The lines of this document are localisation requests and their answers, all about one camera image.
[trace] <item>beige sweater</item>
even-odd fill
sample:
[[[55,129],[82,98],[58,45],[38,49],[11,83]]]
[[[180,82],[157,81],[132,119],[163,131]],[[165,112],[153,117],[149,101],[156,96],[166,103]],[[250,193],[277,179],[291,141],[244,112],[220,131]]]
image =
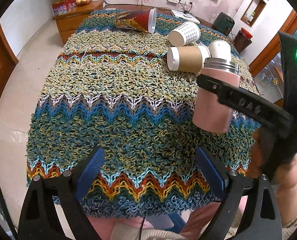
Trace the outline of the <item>beige sweater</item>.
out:
[[[236,222],[239,222],[241,218],[242,218],[241,214],[237,214],[237,216],[234,219],[235,221],[233,222],[232,225],[234,226],[234,224],[236,224]],[[207,226],[208,225],[206,225],[203,228],[203,230],[201,231],[201,234],[204,232]],[[282,229],[283,240],[288,239],[295,231],[296,228],[297,228],[297,217]],[[236,231],[237,231],[237,228],[231,227],[225,239],[234,236]],[[138,238],[139,238],[138,228],[132,228],[130,226],[117,223],[113,229],[110,240],[138,240]],[[157,230],[157,229],[143,229],[142,237],[141,237],[141,240],[178,240],[178,239],[186,240],[185,237],[179,234],[169,232],[169,231]]]

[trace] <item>pink thermos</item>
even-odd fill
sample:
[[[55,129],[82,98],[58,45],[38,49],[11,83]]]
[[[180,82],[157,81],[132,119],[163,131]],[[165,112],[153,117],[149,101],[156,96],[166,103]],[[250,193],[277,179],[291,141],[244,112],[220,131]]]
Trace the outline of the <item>pink thermos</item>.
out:
[[[205,59],[201,74],[222,80],[232,86],[239,87],[240,76],[238,65],[222,58],[209,57]],[[226,133],[229,130],[233,109],[218,102],[217,95],[198,89],[193,123],[208,132]]]

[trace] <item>white paper cup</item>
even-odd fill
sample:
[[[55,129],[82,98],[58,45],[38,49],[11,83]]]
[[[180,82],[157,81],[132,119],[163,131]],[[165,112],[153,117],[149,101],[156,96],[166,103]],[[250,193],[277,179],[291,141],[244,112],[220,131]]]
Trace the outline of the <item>white paper cup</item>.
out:
[[[204,67],[204,61],[206,58],[210,57],[210,50],[205,45],[197,46],[202,54],[202,67]]]
[[[210,54],[212,57],[226,59],[232,61],[231,46],[227,41],[216,40],[209,45]]]
[[[200,28],[193,22],[185,22],[170,31],[168,39],[170,43],[175,47],[181,47],[186,44],[190,44],[194,41],[198,41],[201,37]]]

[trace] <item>door frame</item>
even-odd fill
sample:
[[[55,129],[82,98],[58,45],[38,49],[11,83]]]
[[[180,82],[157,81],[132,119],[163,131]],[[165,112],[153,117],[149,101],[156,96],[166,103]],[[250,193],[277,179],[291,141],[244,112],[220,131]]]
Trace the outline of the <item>door frame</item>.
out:
[[[281,32],[294,34],[297,30],[297,13],[292,10],[283,26]],[[250,73],[255,77],[281,50],[278,33],[272,38],[262,52],[250,64]]]
[[[10,45],[7,42],[7,39],[4,35],[4,32],[2,30],[2,26],[0,24],[0,45],[5,50],[6,54],[10,57],[11,62],[14,64],[14,66],[19,63],[19,60],[14,55]]]

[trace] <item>paper cup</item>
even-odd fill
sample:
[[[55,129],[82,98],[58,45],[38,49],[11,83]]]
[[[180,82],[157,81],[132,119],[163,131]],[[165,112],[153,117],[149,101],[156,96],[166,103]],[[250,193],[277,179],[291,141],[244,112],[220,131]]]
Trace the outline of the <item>paper cup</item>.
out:
[[[231,46],[227,41],[216,40],[209,45],[210,54],[212,57],[226,59],[232,61]]]
[[[202,67],[204,67],[205,59],[210,57],[210,50],[205,45],[197,46],[202,54]]]
[[[167,66],[171,71],[199,73],[207,57],[210,52],[204,45],[172,47],[167,51]]]
[[[149,32],[155,31],[156,8],[151,10],[134,10],[116,14],[115,25],[117,28]]]
[[[193,22],[185,22],[170,31],[168,39],[170,43],[175,47],[181,47],[186,44],[190,44],[194,41],[198,41],[201,37],[200,28]]]

